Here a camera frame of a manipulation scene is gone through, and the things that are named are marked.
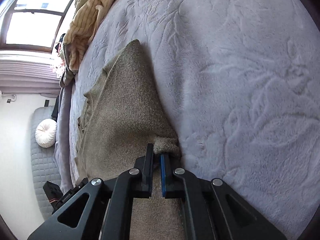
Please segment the brown knit sweater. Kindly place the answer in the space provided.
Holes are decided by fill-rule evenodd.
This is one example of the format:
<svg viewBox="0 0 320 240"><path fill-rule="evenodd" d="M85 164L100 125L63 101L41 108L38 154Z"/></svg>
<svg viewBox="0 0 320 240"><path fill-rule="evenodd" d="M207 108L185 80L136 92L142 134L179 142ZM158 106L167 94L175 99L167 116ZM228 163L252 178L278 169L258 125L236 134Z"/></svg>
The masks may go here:
<svg viewBox="0 0 320 240"><path fill-rule="evenodd" d="M151 61L138 40L126 45L101 71L78 118L75 163L83 178L116 178L146 154L180 160L178 136L160 103ZM161 197L160 170L152 197L133 201L130 239L184 239L180 203Z"/></svg>

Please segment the pink red clothes pile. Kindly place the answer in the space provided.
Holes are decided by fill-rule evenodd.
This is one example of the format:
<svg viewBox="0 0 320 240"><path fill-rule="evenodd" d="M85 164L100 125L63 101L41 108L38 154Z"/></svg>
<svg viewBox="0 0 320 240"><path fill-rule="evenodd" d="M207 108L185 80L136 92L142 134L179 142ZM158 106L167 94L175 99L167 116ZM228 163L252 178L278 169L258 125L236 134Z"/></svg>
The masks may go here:
<svg viewBox="0 0 320 240"><path fill-rule="evenodd" d="M65 33L62 34L59 40L56 42L53 50L53 63L51 69L57 77L61 77L65 69L65 59L63 55L63 38Z"/></svg>

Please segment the grey quilted headboard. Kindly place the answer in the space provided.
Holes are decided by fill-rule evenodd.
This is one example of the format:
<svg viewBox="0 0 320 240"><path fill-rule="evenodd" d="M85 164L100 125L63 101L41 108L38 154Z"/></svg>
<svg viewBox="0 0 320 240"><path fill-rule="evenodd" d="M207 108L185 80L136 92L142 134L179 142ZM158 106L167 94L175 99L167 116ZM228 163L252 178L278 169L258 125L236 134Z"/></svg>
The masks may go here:
<svg viewBox="0 0 320 240"><path fill-rule="evenodd" d="M35 139L35 131L40 122L52 117L54 107L40 107L34 111L30 123L30 156L33 185L37 203L42 217L47 220L53 212L43 185L49 181L56 185L61 184L61 176L53 159L54 146L42 148Z"/></svg>

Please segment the white round cushion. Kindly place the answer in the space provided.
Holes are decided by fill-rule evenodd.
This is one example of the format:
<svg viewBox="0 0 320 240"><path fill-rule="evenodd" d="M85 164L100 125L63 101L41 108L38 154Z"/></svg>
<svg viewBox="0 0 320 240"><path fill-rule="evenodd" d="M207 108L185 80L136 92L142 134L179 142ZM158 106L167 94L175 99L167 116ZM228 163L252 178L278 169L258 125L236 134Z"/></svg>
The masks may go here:
<svg viewBox="0 0 320 240"><path fill-rule="evenodd" d="M57 122L53 119L41 121L35 131L35 139L42 148L49 148L56 142Z"/></svg>

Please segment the grey garment in pile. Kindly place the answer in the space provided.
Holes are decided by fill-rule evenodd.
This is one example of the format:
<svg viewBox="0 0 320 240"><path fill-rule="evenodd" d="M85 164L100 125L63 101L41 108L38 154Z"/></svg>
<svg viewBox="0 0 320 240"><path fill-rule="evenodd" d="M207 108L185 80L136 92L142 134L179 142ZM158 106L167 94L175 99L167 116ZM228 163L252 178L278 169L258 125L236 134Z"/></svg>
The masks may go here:
<svg viewBox="0 0 320 240"><path fill-rule="evenodd" d="M59 82L60 87L67 87L74 80L77 73L77 70L73 72L67 66L65 66L65 71L63 72Z"/></svg>

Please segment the purple pleated curtain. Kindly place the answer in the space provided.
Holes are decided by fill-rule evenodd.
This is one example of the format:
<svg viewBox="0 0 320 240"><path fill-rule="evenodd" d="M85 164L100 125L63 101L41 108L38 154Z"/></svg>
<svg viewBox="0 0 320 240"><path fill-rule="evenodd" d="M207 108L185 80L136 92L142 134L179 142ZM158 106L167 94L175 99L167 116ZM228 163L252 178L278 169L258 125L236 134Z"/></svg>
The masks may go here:
<svg viewBox="0 0 320 240"><path fill-rule="evenodd" d="M2 50L1 92L57 96L60 79L53 72L54 63L51 54Z"/></svg>

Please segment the lavender embossed bed blanket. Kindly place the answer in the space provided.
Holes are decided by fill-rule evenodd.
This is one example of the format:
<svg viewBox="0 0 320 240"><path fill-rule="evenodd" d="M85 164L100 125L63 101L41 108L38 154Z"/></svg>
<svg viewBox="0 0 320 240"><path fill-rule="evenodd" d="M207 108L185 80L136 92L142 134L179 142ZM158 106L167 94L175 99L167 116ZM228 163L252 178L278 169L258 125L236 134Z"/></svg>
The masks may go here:
<svg viewBox="0 0 320 240"><path fill-rule="evenodd" d="M185 167L297 239L319 206L319 30L301 1L115 0L72 87L72 180L84 94L136 39Z"/></svg>

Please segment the cream striped quilted garment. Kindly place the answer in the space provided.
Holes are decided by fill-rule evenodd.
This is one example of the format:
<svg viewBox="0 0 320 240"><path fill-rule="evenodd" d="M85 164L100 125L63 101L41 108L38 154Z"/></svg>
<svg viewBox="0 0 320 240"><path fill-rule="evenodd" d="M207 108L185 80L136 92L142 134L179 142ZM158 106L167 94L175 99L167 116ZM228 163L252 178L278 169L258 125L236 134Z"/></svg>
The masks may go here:
<svg viewBox="0 0 320 240"><path fill-rule="evenodd" d="M75 14L63 38L65 63L73 73L79 71L88 46L114 0L76 0Z"/></svg>

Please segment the window with brown frame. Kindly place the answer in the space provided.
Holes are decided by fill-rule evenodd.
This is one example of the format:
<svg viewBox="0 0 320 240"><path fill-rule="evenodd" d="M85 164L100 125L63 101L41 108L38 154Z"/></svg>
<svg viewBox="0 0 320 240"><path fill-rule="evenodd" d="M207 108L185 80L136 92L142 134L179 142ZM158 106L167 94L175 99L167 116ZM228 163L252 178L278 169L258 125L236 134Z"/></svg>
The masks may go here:
<svg viewBox="0 0 320 240"><path fill-rule="evenodd" d="M1 50L51 53L74 0L13 0L1 17Z"/></svg>

